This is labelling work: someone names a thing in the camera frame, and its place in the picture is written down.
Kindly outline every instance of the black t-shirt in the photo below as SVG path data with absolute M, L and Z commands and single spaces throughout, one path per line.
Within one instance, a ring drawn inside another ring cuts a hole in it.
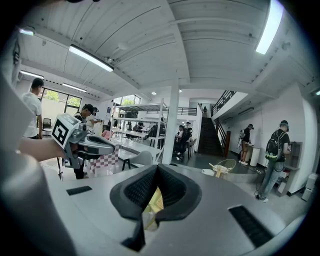
M 83 123 L 83 124 L 85 123 L 85 122 L 84 122 L 84 121 L 85 121 L 85 118 L 81 115 L 80 112 L 75 113 L 75 114 L 74 114 L 74 117 L 75 117 L 76 119 L 80 120 L 81 123 Z
M 243 141 L 244 142 L 249 142 L 250 141 L 250 130 L 249 130 L 249 128 L 247 127 L 247 128 L 245 128 L 244 129 L 244 137 L 243 137 Z
M 280 138 L 281 134 L 284 133 L 284 131 L 281 129 L 278 129 L 276 132 L 277 132 L 277 135 L 279 136 L 279 138 Z M 280 148 L 283 150 L 284 144 L 290 143 L 289 135 L 287 133 L 285 133 L 282 136 L 282 138 L 280 138 L 279 142 L 280 142 Z M 285 155 L 282 153 L 282 156 L 277 160 L 277 162 L 284 162 L 284 161 L 286 161 L 286 158 L 285 158 Z

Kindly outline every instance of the black railing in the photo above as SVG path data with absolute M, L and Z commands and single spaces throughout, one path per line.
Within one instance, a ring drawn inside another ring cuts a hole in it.
M 211 116 L 217 113 L 231 98 L 236 94 L 236 91 L 233 90 L 225 90 L 220 99 L 211 109 Z
M 159 114 L 158 110 L 148 110 L 147 114 Z M 168 114 L 168 110 L 163 110 L 163 114 Z M 197 108 L 196 107 L 178 107 L 178 115 L 187 115 L 187 116 L 196 116 Z

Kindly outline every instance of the stair railing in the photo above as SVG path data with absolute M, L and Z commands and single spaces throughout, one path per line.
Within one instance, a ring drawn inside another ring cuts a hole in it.
M 219 118 L 215 120 L 216 124 L 216 133 L 217 135 L 220 133 L 222 144 L 221 147 L 223 148 L 223 157 L 228 157 L 229 152 L 229 145 L 230 145 L 230 135 L 231 132 L 227 131 L 225 132 L 224 128 L 222 127 L 221 123 L 219 122 Z

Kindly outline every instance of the white pillar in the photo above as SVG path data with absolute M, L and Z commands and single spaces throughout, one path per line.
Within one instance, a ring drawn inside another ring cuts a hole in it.
M 172 158 L 172 151 L 174 149 L 176 123 L 179 105 L 179 80 L 175 80 L 171 87 L 169 114 L 166 124 L 165 143 L 163 149 L 162 163 L 170 164 Z

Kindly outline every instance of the black cap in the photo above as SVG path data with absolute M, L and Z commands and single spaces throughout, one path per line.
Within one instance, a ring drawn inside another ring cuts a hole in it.
M 85 104 L 82 108 L 83 110 L 88 110 L 91 114 L 94 112 L 95 108 L 91 104 Z

